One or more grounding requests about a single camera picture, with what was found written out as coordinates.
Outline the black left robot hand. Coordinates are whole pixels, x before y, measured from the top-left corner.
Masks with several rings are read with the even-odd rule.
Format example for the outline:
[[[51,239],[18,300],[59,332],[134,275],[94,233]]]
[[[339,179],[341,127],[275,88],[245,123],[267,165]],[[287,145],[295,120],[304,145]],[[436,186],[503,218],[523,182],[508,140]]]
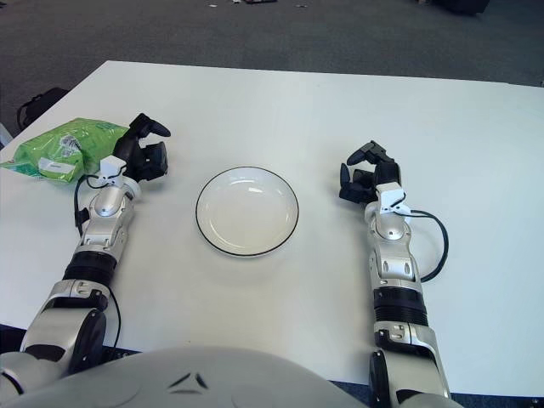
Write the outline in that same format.
[[[168,171],[167,149],[164,142],[140,146],[139,141],[150,133],[165,138],[171,136],[166,127],[140,113],[117,140],[113,150],[113,156],[126,162],[123,174],[136,182],[158,179]]]

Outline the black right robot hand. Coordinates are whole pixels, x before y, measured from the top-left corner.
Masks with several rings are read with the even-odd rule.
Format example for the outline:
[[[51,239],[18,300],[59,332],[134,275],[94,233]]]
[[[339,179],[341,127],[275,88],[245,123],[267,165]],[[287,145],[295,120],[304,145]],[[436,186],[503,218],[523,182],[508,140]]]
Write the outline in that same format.
[[[349,166],[361,162],[374,165],[374,170],[355,169],[350,175]],[[377,200],[377,186],[387,183],[401,184],[400,167],[380,144],[371,140],[341,164],[339,197],[356,204],[368,204]]]

